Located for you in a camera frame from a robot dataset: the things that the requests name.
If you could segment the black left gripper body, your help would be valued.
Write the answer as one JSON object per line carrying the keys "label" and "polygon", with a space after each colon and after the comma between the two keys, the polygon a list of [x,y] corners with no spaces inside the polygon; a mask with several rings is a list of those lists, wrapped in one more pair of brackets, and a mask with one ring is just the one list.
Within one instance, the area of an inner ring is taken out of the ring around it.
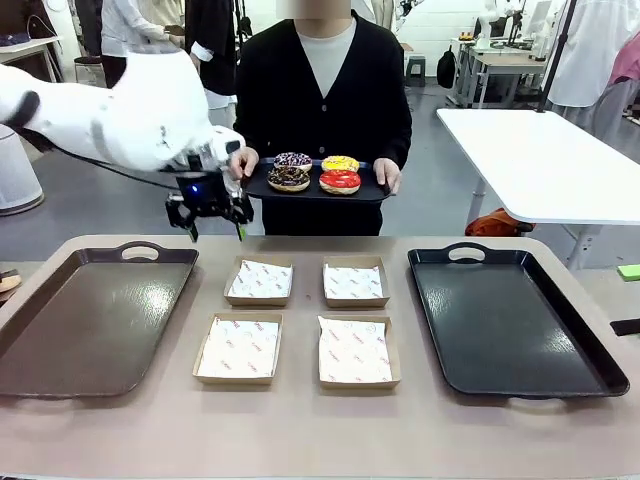
{"label": "black left gripper body", "polygon": [[227,219],[231,194],[221,170],[212,172],[181,172],[175,176],[184,204],[198,217]]}

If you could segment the person's right hand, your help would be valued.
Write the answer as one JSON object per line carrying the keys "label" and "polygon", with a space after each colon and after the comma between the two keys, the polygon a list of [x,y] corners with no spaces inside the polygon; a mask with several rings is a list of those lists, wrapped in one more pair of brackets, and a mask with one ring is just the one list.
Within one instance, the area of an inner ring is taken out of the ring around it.
{"label": "person's right hand", "polygon": [[258,153],[250,147],[242,147],[235,151],[229,162],[229,169],[236,180],[251,177],[259,163]]}

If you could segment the person's left hand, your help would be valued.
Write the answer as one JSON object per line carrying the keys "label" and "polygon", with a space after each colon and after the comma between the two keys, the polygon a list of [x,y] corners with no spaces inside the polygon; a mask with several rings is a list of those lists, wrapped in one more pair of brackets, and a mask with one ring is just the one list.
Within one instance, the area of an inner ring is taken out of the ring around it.
{"label": "person's left hand", "polygon": [[399,166],[391,159],[378,158],[373,163],[373,170],[378,184],[387,187],[392,195],[396,195],[402,181]]}

